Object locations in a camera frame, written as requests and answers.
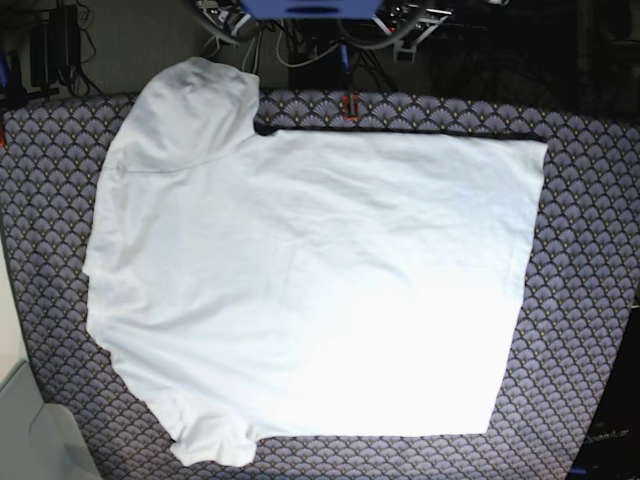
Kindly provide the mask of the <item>grey plastic bin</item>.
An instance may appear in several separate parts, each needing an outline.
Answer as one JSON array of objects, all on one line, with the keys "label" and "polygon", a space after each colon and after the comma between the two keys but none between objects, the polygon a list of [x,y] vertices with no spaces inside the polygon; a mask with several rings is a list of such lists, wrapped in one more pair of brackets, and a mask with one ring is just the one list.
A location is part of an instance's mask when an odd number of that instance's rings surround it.
[{"label": "grey plastic bin", "polygon": [[1,477],[101,477],[73,414],[43,400],[26,362],[1,380]]}]

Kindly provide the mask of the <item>patterned purple table cloth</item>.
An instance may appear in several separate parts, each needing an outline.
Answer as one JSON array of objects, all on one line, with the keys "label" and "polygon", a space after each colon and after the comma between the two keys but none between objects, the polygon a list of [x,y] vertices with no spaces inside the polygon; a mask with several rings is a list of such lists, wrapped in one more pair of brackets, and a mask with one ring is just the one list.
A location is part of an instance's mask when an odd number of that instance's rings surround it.
[{"label": "patterned purple table cloth", "polygon": [[482,435],[273,438],[243,468],[182,466],[85,327],[96,180],[130,95],[4,116],[1,234],[44,398],[68,407],[107,479],[635,479],[639,475],[639,130],[531,107],[272,90],[257,126],[388,129],[546,142],[523,309]]}]

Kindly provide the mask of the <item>black box under table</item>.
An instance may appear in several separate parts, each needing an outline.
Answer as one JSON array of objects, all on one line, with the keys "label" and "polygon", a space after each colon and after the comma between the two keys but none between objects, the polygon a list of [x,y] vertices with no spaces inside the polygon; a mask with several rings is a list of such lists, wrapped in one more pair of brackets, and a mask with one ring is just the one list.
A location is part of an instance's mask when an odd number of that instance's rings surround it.
[{"label": "black box under table", "polygon": [[293,90],[344,90],[349,80],[338,51],[288,71],[288,87]]}]

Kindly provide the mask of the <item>blue box overhead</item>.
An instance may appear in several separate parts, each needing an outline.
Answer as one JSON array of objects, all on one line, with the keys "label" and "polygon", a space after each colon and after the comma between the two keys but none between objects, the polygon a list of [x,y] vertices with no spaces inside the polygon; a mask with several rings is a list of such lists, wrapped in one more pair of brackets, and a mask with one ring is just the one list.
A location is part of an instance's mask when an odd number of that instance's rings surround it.
[{"label": "blue box overhead", "polygon": [[381,0],[243,0],[243,9],[259,20],[370,19]]}]

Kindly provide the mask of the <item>red black table clamp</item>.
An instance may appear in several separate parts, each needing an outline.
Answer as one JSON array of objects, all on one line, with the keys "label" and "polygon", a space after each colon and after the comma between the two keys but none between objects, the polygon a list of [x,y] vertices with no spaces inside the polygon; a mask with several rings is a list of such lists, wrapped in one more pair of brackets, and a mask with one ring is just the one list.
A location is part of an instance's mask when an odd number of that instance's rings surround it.
[{"label": "red black table clamp", "polygon": [[359,95],[357,93],[346,94],[342,104],[344,118],[349,121],[357,121],[359,119]]}]

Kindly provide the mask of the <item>white T-shirt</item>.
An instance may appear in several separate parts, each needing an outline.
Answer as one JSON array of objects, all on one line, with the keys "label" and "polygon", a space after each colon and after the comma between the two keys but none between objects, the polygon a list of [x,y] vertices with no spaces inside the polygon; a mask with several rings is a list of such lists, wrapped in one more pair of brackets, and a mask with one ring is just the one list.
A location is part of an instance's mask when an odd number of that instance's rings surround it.
[{"label": "white T-shirt", "polygon": [[192,58],[143,89],[97,184],[87,329],[184,465],[276,436],[482,434],[544,143],[255,131],[259,80]]}]

